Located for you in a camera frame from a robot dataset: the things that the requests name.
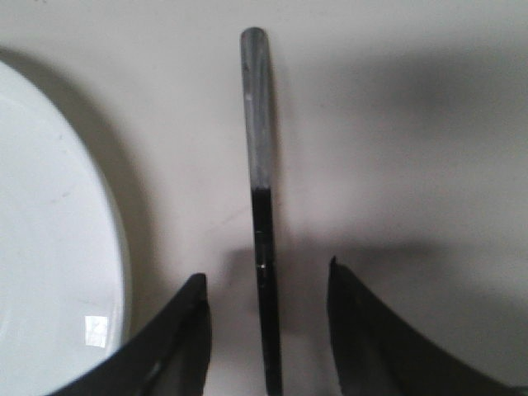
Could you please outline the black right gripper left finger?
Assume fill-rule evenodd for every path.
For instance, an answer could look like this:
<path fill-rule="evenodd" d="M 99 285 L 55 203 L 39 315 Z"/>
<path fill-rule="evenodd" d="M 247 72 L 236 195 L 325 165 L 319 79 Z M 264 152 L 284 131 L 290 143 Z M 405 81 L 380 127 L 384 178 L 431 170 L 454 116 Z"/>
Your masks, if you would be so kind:
<path fill-rule="evenodd" d="M 108 359 L 53 395 L 202 395 L 212 324 L 203 273 Z"/>

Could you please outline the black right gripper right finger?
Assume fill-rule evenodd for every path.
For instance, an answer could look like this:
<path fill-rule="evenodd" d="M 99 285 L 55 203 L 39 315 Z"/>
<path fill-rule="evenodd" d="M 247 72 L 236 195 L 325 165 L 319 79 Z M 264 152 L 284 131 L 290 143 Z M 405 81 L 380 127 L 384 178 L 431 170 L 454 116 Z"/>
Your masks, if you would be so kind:
<path fill-rule="evenodd" d="M 344 395 L 525 395 L 442 350 L 347 266 L 329 263 L 327 312 Z"/>

